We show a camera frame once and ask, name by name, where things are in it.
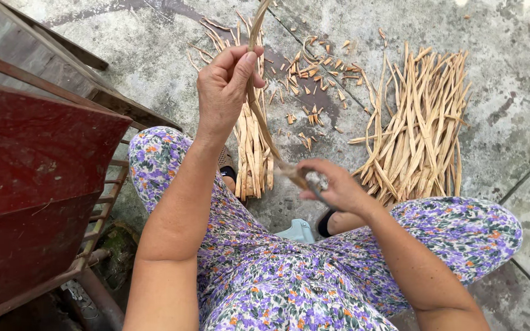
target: woman's left hand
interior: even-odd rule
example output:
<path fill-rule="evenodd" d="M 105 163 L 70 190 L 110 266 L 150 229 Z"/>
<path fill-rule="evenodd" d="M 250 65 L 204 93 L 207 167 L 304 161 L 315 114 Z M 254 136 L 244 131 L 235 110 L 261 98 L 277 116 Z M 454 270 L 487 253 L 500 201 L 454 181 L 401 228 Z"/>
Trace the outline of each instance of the woman's left hand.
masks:
<path fill-rule="evenodd" d="M 255 62 L 264 51 L 261 46 L 256 46 L 254 52 L 247 52 L 247 48 L 227 47 L 200 70 L 196 83 L 200 97 L 196 141 L 224 144 L 230 135 L 246 100 L 248 78 L 254 74 Z M 265 86 L 265 81 L 254 75 L 254 86 Z"/>

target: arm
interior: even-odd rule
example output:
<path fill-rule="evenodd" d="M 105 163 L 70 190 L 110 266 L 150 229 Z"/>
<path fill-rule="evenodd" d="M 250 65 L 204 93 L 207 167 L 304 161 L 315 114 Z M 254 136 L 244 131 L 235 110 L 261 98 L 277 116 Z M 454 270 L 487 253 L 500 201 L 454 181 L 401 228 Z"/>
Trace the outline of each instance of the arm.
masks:
<path fill-rule="evenodd" d="M 327 160 L 304 160 L 298 168 L 314 169 L 328 178 L 322 195 L 329 203 L 356 214 L 369 225 L 387 266 L 416 312 L 421 330 L 489 330 L 471 295 L 443 261 L 419 243 L 349 173 Z M 302 192 L 303 199 L 315 199 Z"/>
<path fill-rule="evenodd" d="M 198 75 L 200 123 L 176 177 L 140 238 L 124 330 L 197 330 L 197 251 L 205 236 L 218 154 L 239 116 L 263 48 L 231 47 Z M 264 85 L 262 79 L 255 86 Z"/>

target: floral pants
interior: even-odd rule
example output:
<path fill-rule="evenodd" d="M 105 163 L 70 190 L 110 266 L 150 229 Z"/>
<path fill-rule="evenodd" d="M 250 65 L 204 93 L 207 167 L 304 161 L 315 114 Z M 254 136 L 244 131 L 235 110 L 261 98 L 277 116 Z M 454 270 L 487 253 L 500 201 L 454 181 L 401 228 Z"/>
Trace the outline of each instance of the floral pants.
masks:
<path fill-rule="evenodd" d="M 167 127 L 130 142 L 132 182 L 149 213 L 192 142 Z M 508 261 L 522 241 L 516 218 L 485 200 L 418 199 L 391 214 L 464 285 Z M 202 330 L 395 330 L 386 318 L 410 307 L 368 227 L 313 245 L 277 237 L 219 173 L 198 252 L 197 293 Z"/>

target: concrete floor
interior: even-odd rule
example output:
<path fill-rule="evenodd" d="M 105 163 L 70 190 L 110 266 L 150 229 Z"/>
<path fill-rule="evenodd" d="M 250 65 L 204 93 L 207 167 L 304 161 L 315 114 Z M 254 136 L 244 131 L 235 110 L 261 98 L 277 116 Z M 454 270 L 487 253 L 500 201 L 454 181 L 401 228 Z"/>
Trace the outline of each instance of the concrete floor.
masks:
<path fill-rule="evenodd" d="M 104 58 L 110 66 L 100 74 L 110 84 L 178 122 L 189 135 L 195 133 L 198 110 L 196 71 L 188 64 L 186 42 L 214 51 L 197 20 L 205 15 L 221 25 L 235 26 L 235 10 L 248 17 L 258 6 L 257 1 L 247 0 L 7 2 Z M 405 40 L 412 48 L 432 46 L 441 53 L 460 48 L 470 51 L 467 78 L 474 82 L 474 96 L 466 113 L 470 127 L 459 135 L 462 195 L 500 202 L 519 217 L 525 233 L 515 259 L 470 290 L 493 330 L 530 330 L 530 0 L 277 0 L 277 4 L 270 8 L 263 24 L 266 57 L 275 61 L 276 69 L 282 56 L 297 53 L 301 40 L 311 34 L 323 36 L 333 49 L 344 40 L 353 41 L 356 47 L 342 59 L 364 67 L 373 82 L 379 81 L 382 63 L 383 41 L 378 28 L 387 35 L 386 52 L 392 62 L 401 62 L 398 48 Z M 195 63 L 200 64 L 197 53 L 193 54 Z M 274 77 L 269 69 L 267 75 Z M 272 86 L 278 86 L 270 80 Z M 338 83 L 348 98 L 348 108 L 342 109 L 334 98 L 336 92 L 316 100 L 319 107 L 324 104 L 327 109 L 323 117 L 327 126 L 322 131 L 328 136 L 313 146 L 312 155 L 305 152 L 295 135 L 314 132 L 300 111 L 302 105 L 311 108 L 314 100 L 287 96 L 285 104 L 274 102 L 268 108 L 272 130 L 294 133 L 290 139 L 276 138 L 286 160 L 324 157 L 349 170 L 364 163 L 364 147 L 347 145 L 346 141 L 363 134 L 369 117 L 362 106 L 370 104 L 368 93 L 354 81 Z M 298 124 L 289 127 L 285 123 L 287 112 L 298 116 Z M 344 134 L 332 130 L 334 125 Z M 233 137 L 227 145 L 236 151 Z M 124 155 L 124 148 L 117 153 Z M 313 222 L 323 207 L 297 200 L 297 193 L 287 180 L 276 178 L 274 190 L 264 199 L 251 200 L 248 207 L 271 231 L 288 228 L 293 218 Z M 147 215 L 131 184 L 122 190 L 113 216 L 138 230 L 144 226 Z M 401 330 L 415 329 L 411 313 L 398 316 L 394 322 Z"/>

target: pile of dried stalks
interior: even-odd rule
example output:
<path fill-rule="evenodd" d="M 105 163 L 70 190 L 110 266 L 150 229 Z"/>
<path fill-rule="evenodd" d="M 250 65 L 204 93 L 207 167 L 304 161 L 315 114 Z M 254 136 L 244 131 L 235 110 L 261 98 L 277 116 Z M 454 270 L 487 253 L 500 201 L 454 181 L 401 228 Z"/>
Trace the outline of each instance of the pile of dried stalks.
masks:
<path fill-rule="evenodd" d="M 238 11 L 237 14 L 244 22 L 247 32 L 250 35 L 253 28 L 253 22 L 251 18 L 248 18 L 247 21 L 242 15 L 240 15 Z M 210 25 L 230 32 L 232 35 L 232 40 L 234 40 L 234 44 L 236 46 L 240 46 L 240 21 L 237 22 L 236 31 L 234 31 L 232 28 L 216 25 L 205 17 L 203 20 L 205 20 L 205 23 L 203 21 L 200 21 L 200 23 L 210 30 L 205 34 L 210 37 L 218 53 L 225 49 L 225 47 L 229 47 L 231 45 L 228 39 L 223 41 Z M 263 45 L 263 30 L 261 28 L 259 28 L 257 33 L 255 44 Z M 191 43 L 188 43 L 188 45 L 199 51 L 200 57 L 202 57 L 204 62 L 207 64 L 210 63 L 211 60 L 206 59 L 203 56 L 205 54 L 213 58 L 210 53 L 194 46 Z M 195 69 L 200 71 L 200 69 L 191 60 L 191 55 L 189 52 L 187 55 Z M 257 59 L 257 70 L 261 78 L 263 78 L 263 55 Z M 267 88 L 267 86 L 263 88 L 252 88 L 254 90 L 256 107 L 260 109 L 266 123 L 267 112 L 265 109 L 265 96 L 263 91 Z M 239 173 L 237 174 L 237 185 L 234 194 L 242 201 L 245 201 L 248 197 L 261 198 L 261 193 L 265 192 L 266 184 L 269 190 L 273 189 L 273 155 L 271 153 L 270 146 L 263 137 L 263 132 L 259 127 L 257 117 L 251 110 L 248 102 L 243 104 L 243 109 L 241 110 L 239 119 L 237 120 L 236 126 L 234 127 L 234 135 L 236 136 L 237 142 L 239 144 Z"/>
<path fill-rule="evenodd" d="M 405 43 L 404 68 L 391 65 L 384 53 L 379 88 L 369 84 L 373 114 L 365 137 L 369 159 L 353 175 L 361 174 L 361 184 L 369 187 L 384 205 L 430 196 L 459 195 L 461 158 L 458 132 L 471 95 L 465 99 L 463 86 L 468 52 L 437 54 L 431 47 L 419 49 L 417 56 Z M 389 78 L 384 85 L 386 67 Z M 396 113 L 386 102 L 390 82 L 395 88 Z M 382 103 L 392 116 L 382 129 Z M 373 126 L 374 133 L 369 134 Z"/>

